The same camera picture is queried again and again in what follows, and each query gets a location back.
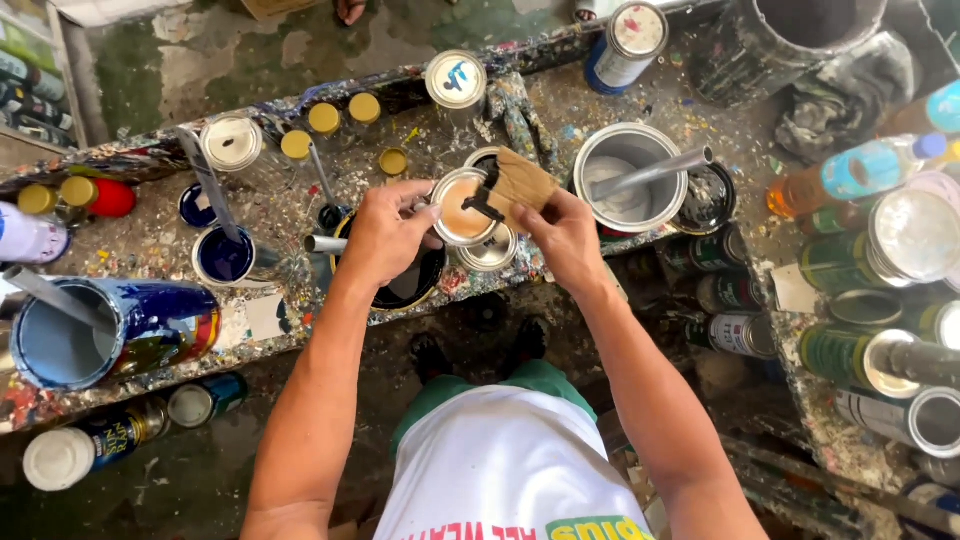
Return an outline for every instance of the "man's right hand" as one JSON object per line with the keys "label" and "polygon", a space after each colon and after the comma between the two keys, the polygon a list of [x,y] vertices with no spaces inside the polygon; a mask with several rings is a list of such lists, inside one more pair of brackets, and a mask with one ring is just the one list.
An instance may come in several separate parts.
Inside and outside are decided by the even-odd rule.
{"label": "man's right hand", "polygon": [[530,231],[557,283],[575,300],[608,282],[590,205],[556,189],[543,214],[514,204],[514,218]]}

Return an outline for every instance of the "blue bottle cap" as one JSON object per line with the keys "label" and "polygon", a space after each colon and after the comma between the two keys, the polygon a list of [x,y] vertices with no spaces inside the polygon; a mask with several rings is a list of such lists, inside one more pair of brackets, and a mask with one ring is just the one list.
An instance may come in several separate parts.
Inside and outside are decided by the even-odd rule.
{"label": "blue bottle cap", "polygon": [[921,135],[913,143],[913,153],[920,160],[939,158],[947,152],[947,138],[944,134]]}

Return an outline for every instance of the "foot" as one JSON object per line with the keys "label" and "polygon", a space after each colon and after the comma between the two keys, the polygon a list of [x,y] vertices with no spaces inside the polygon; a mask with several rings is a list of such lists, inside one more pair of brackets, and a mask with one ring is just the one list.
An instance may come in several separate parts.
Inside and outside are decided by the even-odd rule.
{"label": "foot", "polygon": [[356,22],[366,8],[367,0],[337,0],[337,15],[347,26]]}
{"label": "foot", "polygon": [[424,386],[440,375],[453,375],[453,364],[446,359],[437,339],[429,333],[414,336],[410,341],[410,354],[414,357],[414,371]]}
{"label": "foot", "polygon": [[550,335],[549,329],[550,326],[546,320],[538,315],[523,319],[514,346],[510,348],[507,361],[504,363],[504,376],[512,375],[523,362],[540,359],[546,355],[546,343]]}

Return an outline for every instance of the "green shorts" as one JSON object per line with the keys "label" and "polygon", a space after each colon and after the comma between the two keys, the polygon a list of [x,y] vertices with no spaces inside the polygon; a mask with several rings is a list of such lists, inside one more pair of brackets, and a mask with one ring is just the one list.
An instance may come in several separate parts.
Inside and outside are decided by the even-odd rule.
{"label": "green shorts", "polygon": [[[594,422],[597,421],[597,415],[593,408],[587,403],[587,400],[580,395],[580,392],[570,384],[566,379],[564,372],[553,367],[543,360],[529,360],[520,364],[514,374],[509,379],[500,382],[504,386],[516,386],[542,392],[555,398],[563,398],[572,404],[583,409]],[[396,459],[396,450],[400,446],[400,440],[420,421],[421,418],[430,413],[433,409],[445,403],[447,400],[459,396],[468,390],[478,388],[475,384],[470,384],[462,377],[452,375],[440,375],[428,382],[426,386],[417,394],[410,408],[400,420],[399,427],[394,431],[394,438],[390,443],[390,458]]]}

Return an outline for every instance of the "forearm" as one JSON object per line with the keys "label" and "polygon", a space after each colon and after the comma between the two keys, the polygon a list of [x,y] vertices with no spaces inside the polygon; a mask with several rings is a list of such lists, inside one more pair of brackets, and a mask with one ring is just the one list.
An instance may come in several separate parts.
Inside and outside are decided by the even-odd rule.
{"label": "forearm", "polygon": [[610,379],[620,423],[658,489],[718,475],[732,479],[707,412],[615,289],[594,287],[577,304]]}
{"label": "forearm", "polygon": [[332,508],[353,442],[357,378],[375,288],[338,276],[257,450],[250,512]]}

